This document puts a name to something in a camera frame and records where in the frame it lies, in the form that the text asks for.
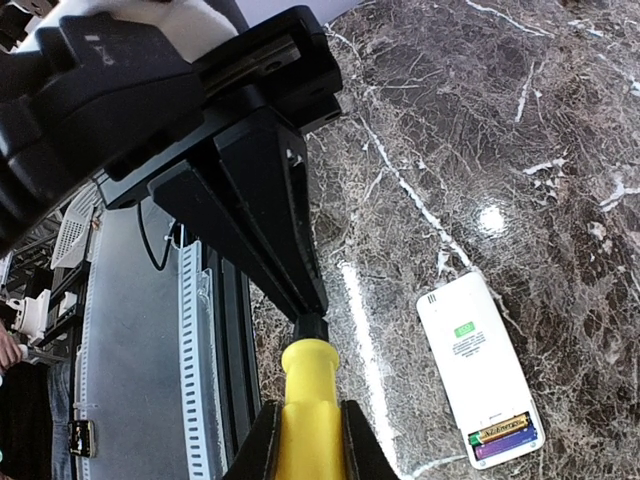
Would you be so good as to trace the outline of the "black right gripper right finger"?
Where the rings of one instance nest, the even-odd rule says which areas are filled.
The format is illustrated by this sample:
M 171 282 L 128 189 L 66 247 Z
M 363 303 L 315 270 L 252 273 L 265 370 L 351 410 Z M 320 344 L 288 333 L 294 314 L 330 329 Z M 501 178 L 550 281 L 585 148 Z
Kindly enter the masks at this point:
M 355 400 L 342 401 L 341 417 L 346 478 L 398 480 L 360 405 Z

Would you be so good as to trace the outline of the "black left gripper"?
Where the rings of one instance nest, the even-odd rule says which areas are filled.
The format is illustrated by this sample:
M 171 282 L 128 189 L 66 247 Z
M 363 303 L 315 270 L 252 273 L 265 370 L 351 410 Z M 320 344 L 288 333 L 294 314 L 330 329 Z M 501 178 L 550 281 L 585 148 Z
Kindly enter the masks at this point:
M 336 95 L 342 76 L 323 27 L 310 7 L 297 5 L 193 67 L 205 87 L 203 124 L 124 179 L 102 175 L 107 209 L 132 207 L 149 190 L 158 206 L 238 267 L 288 319 L 325 314 L 301 136 L 341 114 Z M 223 130 L 215 144 L 240 210 L 220 173 L 182 161 Z

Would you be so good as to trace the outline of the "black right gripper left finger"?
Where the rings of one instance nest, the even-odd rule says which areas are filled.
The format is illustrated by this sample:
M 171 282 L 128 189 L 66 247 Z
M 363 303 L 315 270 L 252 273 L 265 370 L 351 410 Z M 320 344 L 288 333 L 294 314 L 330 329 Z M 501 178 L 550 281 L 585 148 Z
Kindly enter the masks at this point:
M 281 434 L 282 405 L 267 401 L 261 408 L 223 480 L 274 480 Z

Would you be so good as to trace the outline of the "yellow handled screwdriver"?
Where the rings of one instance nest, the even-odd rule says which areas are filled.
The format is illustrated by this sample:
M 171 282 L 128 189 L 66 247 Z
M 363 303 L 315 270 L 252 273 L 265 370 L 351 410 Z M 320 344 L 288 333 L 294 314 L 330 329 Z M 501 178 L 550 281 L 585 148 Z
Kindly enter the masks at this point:
M 300 316 L 281 364 L 286 376 L 276 477 L 346 477 L 336 372 L 339 355 L 318 314 Z

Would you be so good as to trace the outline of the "purple AAA battery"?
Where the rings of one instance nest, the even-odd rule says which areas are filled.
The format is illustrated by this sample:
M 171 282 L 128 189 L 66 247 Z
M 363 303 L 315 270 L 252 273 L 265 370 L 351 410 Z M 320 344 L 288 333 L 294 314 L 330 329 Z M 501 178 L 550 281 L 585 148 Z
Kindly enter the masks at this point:
M 533 426 L 509 434 L 500 439 L 474 448 L 474 455 L 478 461 L 519 448 L 538 439 L 538 432 Z

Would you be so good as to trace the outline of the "white remote control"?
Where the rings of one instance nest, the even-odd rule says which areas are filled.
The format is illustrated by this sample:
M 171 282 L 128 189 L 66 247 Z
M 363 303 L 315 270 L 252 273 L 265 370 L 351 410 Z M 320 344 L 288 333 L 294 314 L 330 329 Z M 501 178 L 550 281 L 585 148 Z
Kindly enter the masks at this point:
M 416 308 L 471 465 L 483 470 L 541 449 L 540 415 L 482 276 L 467 273 L 419 298 Z M 522 413 L 538 439 L 478 461 L 469 435 Z

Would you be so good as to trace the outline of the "batteries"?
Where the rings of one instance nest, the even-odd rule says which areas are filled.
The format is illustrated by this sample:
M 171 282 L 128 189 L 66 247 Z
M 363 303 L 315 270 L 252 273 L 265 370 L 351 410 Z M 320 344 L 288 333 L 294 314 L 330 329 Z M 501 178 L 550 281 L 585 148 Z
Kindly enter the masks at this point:
M 468 441 L 472 447 L 486 445 L 513 433 L 526 429 L 530 424 L 528 413 L 522 413 L 508 420 L 481 429 L 469 435 Z

